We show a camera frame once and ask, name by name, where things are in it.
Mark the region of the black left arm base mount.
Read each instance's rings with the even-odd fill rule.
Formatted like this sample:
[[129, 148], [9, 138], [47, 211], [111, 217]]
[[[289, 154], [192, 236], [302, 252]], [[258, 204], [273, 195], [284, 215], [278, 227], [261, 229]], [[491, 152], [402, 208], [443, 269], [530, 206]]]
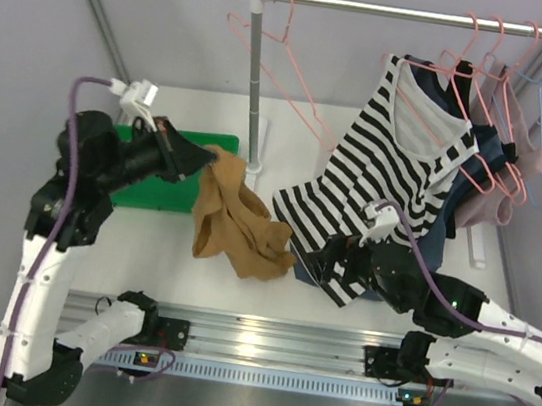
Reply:
[[164, 347], [171, 351], [183, 351], [189, 337], [191, 324], [187, 320], [160, 316], [153, 333], [146, 339], [143, 336], [131, 337], [120, 342], [121, 345], [142, 345]]

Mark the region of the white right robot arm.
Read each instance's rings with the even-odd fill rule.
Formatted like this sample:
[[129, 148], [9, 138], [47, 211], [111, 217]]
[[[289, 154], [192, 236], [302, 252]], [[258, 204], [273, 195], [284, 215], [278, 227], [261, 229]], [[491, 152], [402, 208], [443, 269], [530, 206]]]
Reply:
[[406, 246], [339, 234], [305, 263], [329, 291], [369, 290], [410, 314], [415, 328], [396, 359], [401, 378], [459, 380], [542, 406], [542, 331], [463, 280], [430, 272], [423, 260]]

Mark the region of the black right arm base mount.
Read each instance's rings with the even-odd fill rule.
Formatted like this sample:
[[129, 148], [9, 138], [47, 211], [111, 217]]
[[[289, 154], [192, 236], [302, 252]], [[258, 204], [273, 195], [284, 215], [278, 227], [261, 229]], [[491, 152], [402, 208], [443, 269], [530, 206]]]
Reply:
[[364, 375], [386, 383], [420, 383], [426, 384], [425, 376], [402, 368], [399, 365], [398, 349], [387, 346], [368, 345], [364, 347]]

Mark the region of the tan tank top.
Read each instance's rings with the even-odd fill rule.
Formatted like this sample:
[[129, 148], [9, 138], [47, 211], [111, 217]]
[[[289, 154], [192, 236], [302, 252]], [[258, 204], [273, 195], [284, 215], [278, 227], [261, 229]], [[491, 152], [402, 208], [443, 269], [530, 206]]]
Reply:
[[240, 279], [270, 281], [285, 276], [296, 263], [287, 249], [292, 228], [275, 220], [247, 187], [244, 160], [216, 145], [206, 149], [217, 160], [200, 176], [192, 208], [192, 256], [207, 259], [224, 254]]

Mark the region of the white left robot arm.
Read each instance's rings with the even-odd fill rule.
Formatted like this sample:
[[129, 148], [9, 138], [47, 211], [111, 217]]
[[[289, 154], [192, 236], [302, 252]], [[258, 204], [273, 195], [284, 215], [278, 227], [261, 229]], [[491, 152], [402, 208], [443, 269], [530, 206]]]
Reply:
[[168, 119], [135, 120], [123, 140], [101, 111], [74, 113], [56, 145], [55, 174], [29, 204], [22, 260], [0, 324], [0, 397], [58, 406], [95, 360], [120, 343], [146, 345], [158, 332], [158, 304], [126, 291], [73, 331], [58, 322], [81, 260], [111, 216], [112, 196], [150, 177], [177, 184], [217, 154], [187, 140]]

